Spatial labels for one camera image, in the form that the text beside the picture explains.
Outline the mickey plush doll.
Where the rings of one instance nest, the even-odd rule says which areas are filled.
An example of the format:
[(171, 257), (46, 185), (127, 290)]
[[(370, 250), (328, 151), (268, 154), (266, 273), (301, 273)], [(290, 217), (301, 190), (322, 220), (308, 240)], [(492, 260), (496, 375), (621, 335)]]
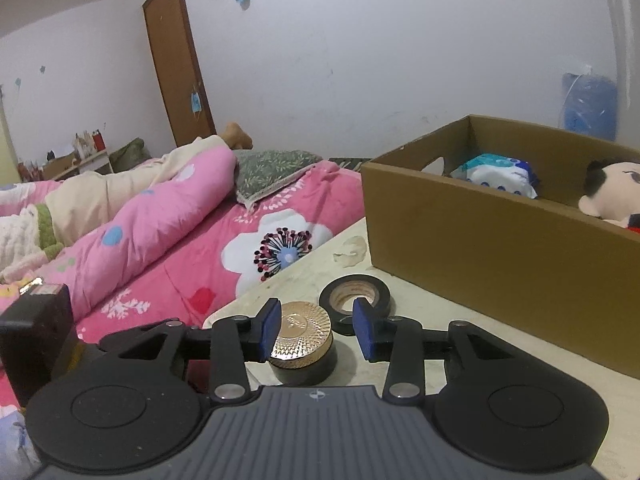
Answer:
[(586, 170), (584, 194), (578, 202), (583, 214), (614, 226), (639, 232), (640, 170), (629, 160), (594, 160)]

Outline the green leaf pattern pillow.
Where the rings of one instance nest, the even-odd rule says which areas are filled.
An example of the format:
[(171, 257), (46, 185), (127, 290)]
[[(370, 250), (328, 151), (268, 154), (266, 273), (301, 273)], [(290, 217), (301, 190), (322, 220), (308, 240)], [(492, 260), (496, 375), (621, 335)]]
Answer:
[(295, 182), (323, 158), (311, 152), (250, 151), (234, 152), (235, 198), (246, 209)]

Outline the blue white wet wipes pack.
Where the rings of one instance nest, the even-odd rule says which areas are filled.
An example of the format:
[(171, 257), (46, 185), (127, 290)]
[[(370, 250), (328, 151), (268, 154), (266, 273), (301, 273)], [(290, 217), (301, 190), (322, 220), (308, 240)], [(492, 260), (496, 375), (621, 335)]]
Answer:
[(456, 168), (450, 177), (524, 196), (537, 197), (538, 178), (525, 160), (496, 154), (480, 154)]

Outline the brown cardboard box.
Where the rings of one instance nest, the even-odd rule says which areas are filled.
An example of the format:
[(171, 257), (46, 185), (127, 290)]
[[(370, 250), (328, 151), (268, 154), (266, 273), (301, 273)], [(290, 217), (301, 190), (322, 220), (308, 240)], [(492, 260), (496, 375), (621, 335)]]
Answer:
[[(524, 160), (534, 198), (454, 177), (480, 154)], [(361, 169), (372, 263), (438, 296), (639, 373), (639, 237), (578, 208), (590, 162), (633, 148), (471, 115)]]

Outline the blue water jug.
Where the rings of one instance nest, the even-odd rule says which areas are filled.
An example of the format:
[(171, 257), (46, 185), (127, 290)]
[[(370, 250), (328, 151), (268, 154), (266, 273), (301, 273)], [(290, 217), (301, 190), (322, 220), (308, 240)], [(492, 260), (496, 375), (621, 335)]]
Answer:
[(565, 73), (560, 126), (568, 131), (614, 142), (617, 129), (617, 87), (600, 75)]

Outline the blue mask on door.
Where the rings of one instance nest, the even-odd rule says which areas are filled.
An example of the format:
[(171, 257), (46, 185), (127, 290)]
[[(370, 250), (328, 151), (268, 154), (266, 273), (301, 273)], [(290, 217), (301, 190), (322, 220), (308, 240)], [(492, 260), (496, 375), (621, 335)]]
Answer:
[(201, 98), (198, 92), (190, 94), (191, 110), (193, 114), (200, 114), (202, 111)]

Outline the person lying on bed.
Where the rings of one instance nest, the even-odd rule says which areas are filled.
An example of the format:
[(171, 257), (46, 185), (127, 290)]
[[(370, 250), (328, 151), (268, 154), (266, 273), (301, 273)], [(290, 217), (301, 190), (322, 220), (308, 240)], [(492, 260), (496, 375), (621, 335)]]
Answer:
[(1, 281), (18, 281), (61, 250), (114, 219), (134, 196), (175, 177), (211, 148), (250, 150), (253, 139), (235, 122), (219, 136), (198, 138), (117, 174), (88, 171), (62, 182), (7, 184), (1, 188)]

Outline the shelf with bottles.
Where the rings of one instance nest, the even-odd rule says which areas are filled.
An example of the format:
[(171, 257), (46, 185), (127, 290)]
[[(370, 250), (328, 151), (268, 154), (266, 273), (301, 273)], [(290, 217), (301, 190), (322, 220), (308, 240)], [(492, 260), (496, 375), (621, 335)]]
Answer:
[(19, 162), (17, 172), (23, 182), (63, 181), (88, 171), (98, 174), (114, 172), (110, 154), (100, 129), (92, 133), (85, 131), (75, 134), (71, 146), (66, 146), (66, 154), (58, 157), (54, 151), (47, 154), (46, 162), (38, 166), (34, 162)]

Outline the brown wooden door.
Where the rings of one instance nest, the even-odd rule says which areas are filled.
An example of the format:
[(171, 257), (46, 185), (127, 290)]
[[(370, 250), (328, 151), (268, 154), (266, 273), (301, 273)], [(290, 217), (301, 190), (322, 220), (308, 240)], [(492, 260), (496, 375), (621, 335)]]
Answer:
[[(172, 135), (178, 146), (216, 132), (192, 37), (186, 0), (145, 0), (146, 33)], [(193, 114), (190, 94), (198, 92), (202, 111)]]

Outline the pink floral bed quilt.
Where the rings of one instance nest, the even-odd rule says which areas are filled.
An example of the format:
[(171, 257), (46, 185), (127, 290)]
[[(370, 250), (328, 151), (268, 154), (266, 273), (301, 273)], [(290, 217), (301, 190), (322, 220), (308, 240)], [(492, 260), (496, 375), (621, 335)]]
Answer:
[(164, 318), (201, 325), (364, 215), (360, 175), (334, 162), (250, 209), (231, 196), (235, 166), (228, 148), (191, 158), (54, 259), (3, 272), (2, 307), (41, 280), (67, 286), (87, 342)]

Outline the gold lid cosmetic jar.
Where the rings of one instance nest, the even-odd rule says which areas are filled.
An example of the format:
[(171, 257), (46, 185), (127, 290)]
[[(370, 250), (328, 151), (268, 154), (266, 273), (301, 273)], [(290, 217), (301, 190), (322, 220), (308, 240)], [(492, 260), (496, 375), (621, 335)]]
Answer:
[(332, 374), (336, 363), (328, 312), (306, 301), (282, 304), (280, 333), (269, 358), (277, 380), (289, 387), (318, 385)]

